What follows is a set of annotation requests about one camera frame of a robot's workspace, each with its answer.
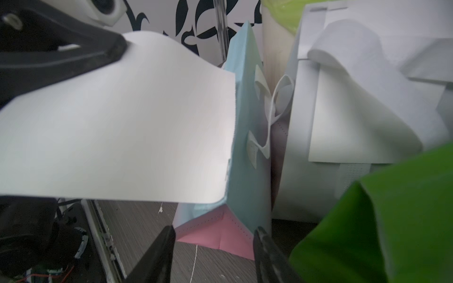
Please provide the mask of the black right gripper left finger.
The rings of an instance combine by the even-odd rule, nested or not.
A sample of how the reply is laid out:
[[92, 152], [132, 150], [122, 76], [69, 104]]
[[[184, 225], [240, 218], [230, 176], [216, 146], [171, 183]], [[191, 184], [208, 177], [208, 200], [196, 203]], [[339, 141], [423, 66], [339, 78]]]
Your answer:
[[169, 283], [176, 233], [173, 226], [165, 226], [124, 283]]

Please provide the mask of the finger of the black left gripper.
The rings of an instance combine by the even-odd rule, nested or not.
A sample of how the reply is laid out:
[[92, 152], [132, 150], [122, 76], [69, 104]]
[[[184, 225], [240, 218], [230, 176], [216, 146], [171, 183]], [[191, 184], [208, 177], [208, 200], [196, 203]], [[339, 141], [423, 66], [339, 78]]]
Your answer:
[[1, 1], [1, 106], [119, 61], [125, 38], [42, 1]]

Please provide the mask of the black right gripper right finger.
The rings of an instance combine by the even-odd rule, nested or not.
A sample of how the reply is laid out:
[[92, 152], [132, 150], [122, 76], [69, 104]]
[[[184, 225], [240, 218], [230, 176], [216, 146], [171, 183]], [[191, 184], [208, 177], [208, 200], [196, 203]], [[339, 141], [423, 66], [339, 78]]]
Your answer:
[[258, 283], [304, 282], [263, 227], [254, 232], [253, 251]]

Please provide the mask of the white paper receipt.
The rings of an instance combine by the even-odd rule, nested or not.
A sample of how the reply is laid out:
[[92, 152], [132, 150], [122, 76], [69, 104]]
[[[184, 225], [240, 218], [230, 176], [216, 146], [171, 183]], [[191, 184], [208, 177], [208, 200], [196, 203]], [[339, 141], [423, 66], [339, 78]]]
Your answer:
[[125, 34], [108, 66], [1, 110], [1, 194], [213, 204], [227, 191], [235, 75], [173, 39]]

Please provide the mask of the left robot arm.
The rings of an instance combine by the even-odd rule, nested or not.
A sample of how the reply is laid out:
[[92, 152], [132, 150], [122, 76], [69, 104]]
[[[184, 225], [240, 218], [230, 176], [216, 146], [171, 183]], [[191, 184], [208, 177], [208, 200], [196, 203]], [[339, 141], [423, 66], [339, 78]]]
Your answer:
[[[43, 1], [1, 2], [1, 113], [14, 99], [119, 61], [125, 38], [82, 22]], [[74, 245], [51, 255], [61, 239], [54, 219], [57, 200], [1, 198], [1, 275], [16, 277], [42, 262], [67, 264], [82, 235], [67, 233]]]

